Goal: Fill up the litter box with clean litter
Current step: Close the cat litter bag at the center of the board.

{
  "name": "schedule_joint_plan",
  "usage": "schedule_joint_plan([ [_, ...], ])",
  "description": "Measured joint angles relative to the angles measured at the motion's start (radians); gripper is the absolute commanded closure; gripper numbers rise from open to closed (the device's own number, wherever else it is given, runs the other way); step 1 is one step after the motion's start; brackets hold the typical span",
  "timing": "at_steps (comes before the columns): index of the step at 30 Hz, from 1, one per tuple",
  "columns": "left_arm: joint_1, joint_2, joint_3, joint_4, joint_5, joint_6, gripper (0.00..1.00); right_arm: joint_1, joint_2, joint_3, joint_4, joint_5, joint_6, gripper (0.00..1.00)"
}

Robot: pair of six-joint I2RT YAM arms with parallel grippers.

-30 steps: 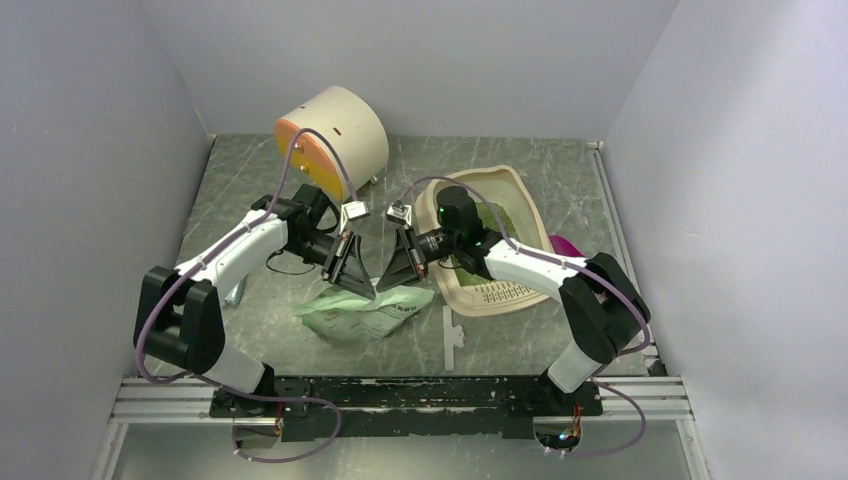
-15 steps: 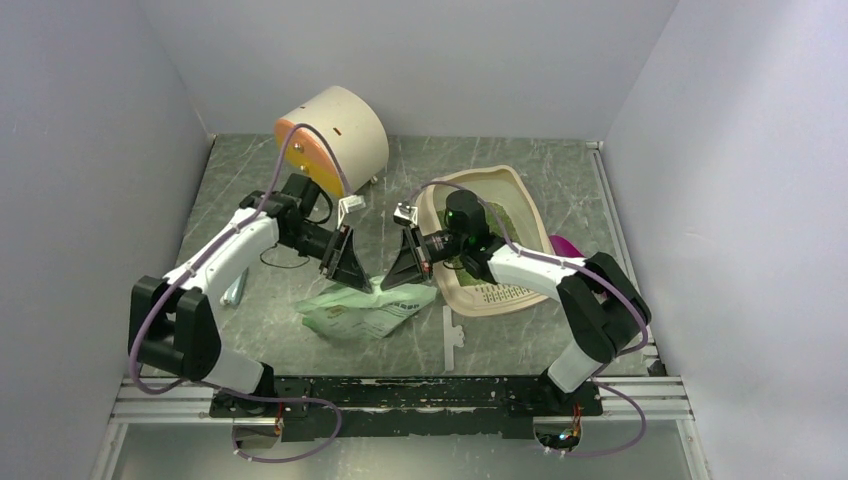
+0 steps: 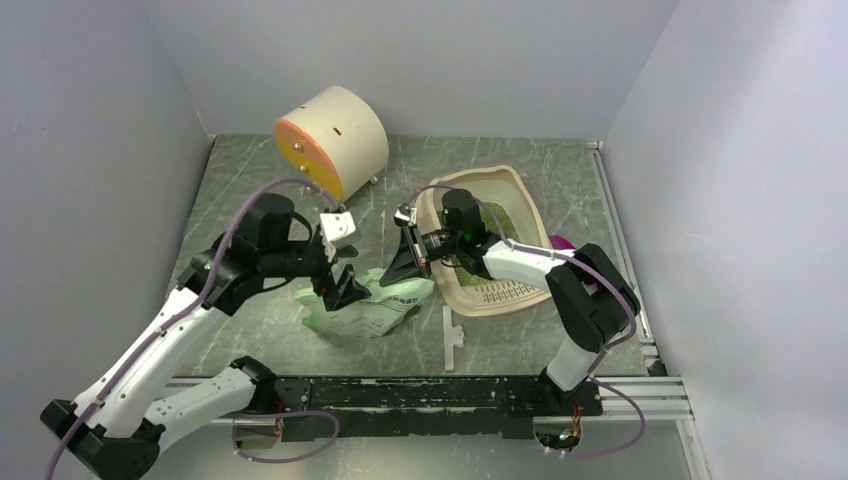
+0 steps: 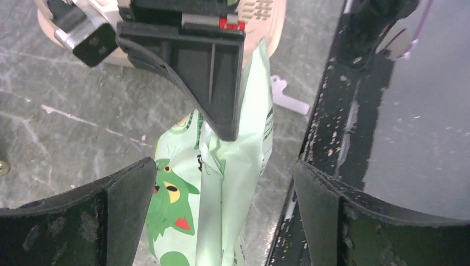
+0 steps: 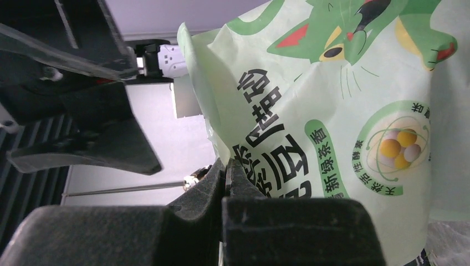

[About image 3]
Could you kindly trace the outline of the green cat litter bag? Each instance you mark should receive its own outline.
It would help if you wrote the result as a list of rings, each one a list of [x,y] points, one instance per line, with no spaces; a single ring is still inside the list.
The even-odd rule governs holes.
[[[435,282],[414,277],[388,286],[379,281],[385,269],[358,273],[356,280],[371,296],[340,310],[327,311],[311,290],[298,290],[294,299],[308,310],[302,324],[325,338],[377,338],[398,326],[434,290]]]

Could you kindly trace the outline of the beige litter box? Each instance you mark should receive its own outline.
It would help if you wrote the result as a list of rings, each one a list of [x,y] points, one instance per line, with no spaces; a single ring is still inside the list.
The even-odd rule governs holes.
[[[523,244],[549,248],[548,233],[532,197],[518,173],[507,165],[460,171],[435,178],[416,199],[417,226],[425,234],[441,227],[441,198],[446,186],[465,189],[489,206],[501,222],[508,238]],[[467,317],[498,316],[533,307],[550,294],[533,286],[511,280],[488,281],[440,261],[431,265],[446,303]]]

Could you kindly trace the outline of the magenta litter scoop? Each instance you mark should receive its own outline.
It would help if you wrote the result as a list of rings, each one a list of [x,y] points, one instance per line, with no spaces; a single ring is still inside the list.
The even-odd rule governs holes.
[[[568,239],[560,235],[550,235],[548,237],[551,248],[560,252],[573,252],[577,247]]]

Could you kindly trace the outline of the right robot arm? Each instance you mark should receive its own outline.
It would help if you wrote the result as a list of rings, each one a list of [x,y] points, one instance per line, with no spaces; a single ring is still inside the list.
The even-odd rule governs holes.
[[[517,242],[501,227],[486,227],[488,208],[471,192],[442,189],[441,226],[436,230],[420,231],[411,203],[398,207],[399,248],[381,286],[427,278],[433,265],[456,260],[467,273],[485,280],[518,282],[548,293],[565,338],[541,373],[539,398],[548,412],[565,413],[578,399],[577,387],[605,354],[635,335],[637,295],[598,245],[555,250]]]

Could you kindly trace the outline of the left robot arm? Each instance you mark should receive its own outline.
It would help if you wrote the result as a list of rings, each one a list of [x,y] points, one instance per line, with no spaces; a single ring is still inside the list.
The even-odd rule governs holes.
[[[163,307],[132,346],[91,387],[56,399],[42,423],[99,479],[139,479],[160,454],[227,414],[277,415],[286,410],[276,374],[243,356],[219,374],[170,397],[166,384],[184,358],[265,282],[307,278],[329,310],[368,295],[351,271],[332,267],[358,230],[351,213],[332,205],[305,240],[289,236],[298,219],[293,202],[275,193],[250,197],[214,245],[196,255]]]

